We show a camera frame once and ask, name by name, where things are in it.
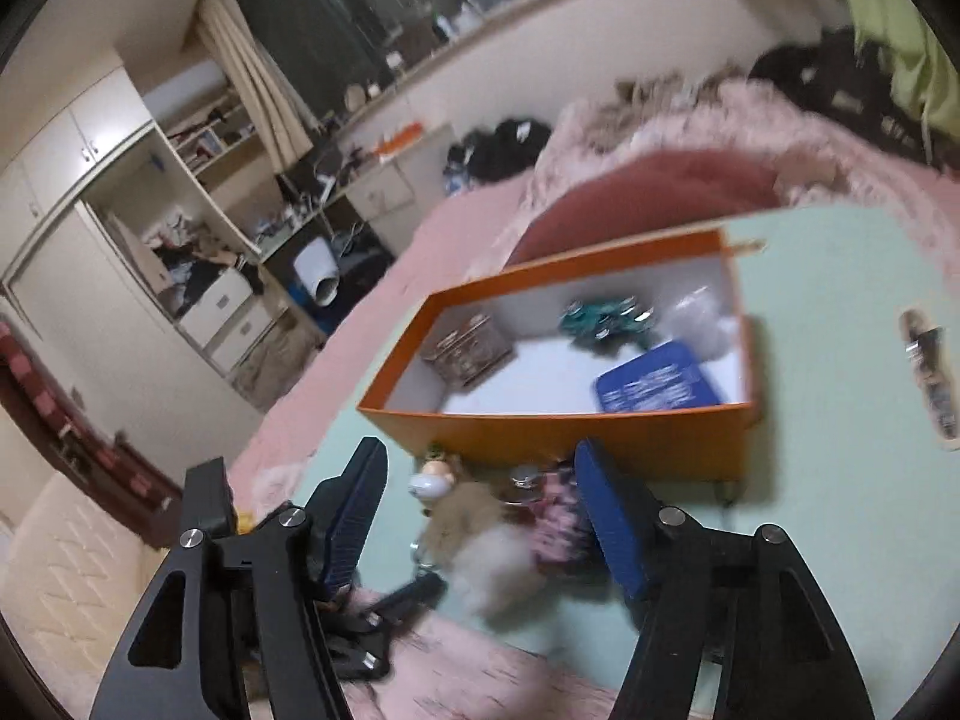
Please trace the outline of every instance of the orange box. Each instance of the orange box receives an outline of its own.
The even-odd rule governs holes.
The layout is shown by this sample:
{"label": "orange box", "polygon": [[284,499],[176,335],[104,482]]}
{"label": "orange box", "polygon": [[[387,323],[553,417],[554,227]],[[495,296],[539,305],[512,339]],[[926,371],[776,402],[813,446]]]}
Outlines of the orange box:
{"label": "orange box", "polygon": [[[707,408],[598,413],[590,386],[618,361],[559,336],[572,300],[637,295],[655,307],[709,285],[720,298],[730,350],[703,365],[724,401]],[[474,391],[450,391],[421,349],[477,313],[517,346],[515,359]],[[514,466],[567,457],[596,437],[624,469],[647,479],[744,476],[754,404],[746,324],[733,255],[720,230],[584,250],[430,295],[374,377],[358,409],[415,456],[431,442],[472,463]]]}

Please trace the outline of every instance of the lime green cloth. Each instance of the lime green cloth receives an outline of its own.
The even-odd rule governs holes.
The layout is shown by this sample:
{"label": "lime green cloth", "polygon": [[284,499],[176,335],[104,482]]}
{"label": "lime green cloth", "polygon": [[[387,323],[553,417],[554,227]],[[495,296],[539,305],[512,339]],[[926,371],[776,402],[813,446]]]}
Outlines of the lime green cloth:
{"label": "lime green cloth", "polygon": [[960,140],[960,76],[910,0],[848,0],[856,39],[889,47],[890,94],[914,119]]}

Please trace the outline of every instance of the light green table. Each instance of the light green table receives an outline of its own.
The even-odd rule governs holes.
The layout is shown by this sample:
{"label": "light green table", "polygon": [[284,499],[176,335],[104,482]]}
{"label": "light green table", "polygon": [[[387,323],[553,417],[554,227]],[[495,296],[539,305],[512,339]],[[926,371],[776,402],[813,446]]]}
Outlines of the light green table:
{"label": "light green table", "polygon": [[[827,595],[884,720],[960,621],[960,453],[936,439],[898,320],[904,308],[919,306],[947,328],[949,343],[960,333],[960,306],[880,211],[784,211],[731,220],[726,230],[733,242],[767,245],[738,259],[746,311],[763,330],[766,420],[755,429],[736,507],[722,512],[706,484],[656,485],[655,492],[709,527],[752,533],[764,522],[784,526]],[[390,346],[334,421],[296,495],[304,503],[320,480],[339,473],[361,437],[386,443],[387,490],[360,562],[363,583],[379,590],[410,579],[409,545],[424,526],[406,491],[412,460],[354,409]],[[464,620],[451,595],[440,610],[479,626]],[[491,632],[611,688],[637,641],[616,594],[560,584]],[[698,691],[698,702],[705,700]],[[698,702],[695,709],[707,708]]]}

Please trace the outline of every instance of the blue rectangular object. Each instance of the blue rectangular object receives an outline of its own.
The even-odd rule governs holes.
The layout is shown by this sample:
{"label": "blue rectangular object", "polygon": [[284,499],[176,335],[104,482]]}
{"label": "blue rectangular object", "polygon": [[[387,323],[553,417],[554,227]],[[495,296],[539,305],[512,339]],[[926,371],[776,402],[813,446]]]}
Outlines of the blue rectangular object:
{"label": "blue rectangular object", "polygon": [[605,413],[662,412],[718,406],[713,386],[685,343],[668,341],[608,370],[593,384]]}

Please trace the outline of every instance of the red cushion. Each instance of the red cushion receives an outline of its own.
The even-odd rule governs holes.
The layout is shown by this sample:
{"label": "red cushion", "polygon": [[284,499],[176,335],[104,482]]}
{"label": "red cushion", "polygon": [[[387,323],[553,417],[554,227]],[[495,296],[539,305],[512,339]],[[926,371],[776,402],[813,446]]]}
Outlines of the red cushion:
{"label": "red cushion", "polygon": [[776,208],[776,171],[736,151],[657,151],[568,191],[507,265],[617,238]]}

